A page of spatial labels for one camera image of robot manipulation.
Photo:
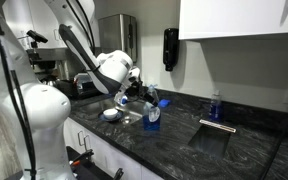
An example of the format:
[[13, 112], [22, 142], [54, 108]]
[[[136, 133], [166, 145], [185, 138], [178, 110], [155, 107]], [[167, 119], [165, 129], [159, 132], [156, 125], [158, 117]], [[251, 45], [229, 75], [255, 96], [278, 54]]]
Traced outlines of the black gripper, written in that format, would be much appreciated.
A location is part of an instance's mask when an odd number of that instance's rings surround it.
[[158, 102], [148, 93], [145, 93], [145, 88], [141, 80], [134, 81], [131, 86], [126, 90], [126, 94], [130, 97], [143, 97], [145, 101], [157, 107]]

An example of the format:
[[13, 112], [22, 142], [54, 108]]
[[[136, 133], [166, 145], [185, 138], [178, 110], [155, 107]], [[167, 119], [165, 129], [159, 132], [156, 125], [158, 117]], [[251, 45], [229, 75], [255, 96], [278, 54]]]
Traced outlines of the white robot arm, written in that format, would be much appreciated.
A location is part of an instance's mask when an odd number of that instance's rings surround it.
[[[95, 4], [86, 0], [43, 0], [59, 23], [59, 35], [95, 88], [119, 102], [140, 77], [122, 50], [94, 51]], [[0, 14], [0, 111], [14, 129], [20, 180], [76, 180], [64, 141], [71, 104], [56, 86], [40, 80], [27, 51]]]

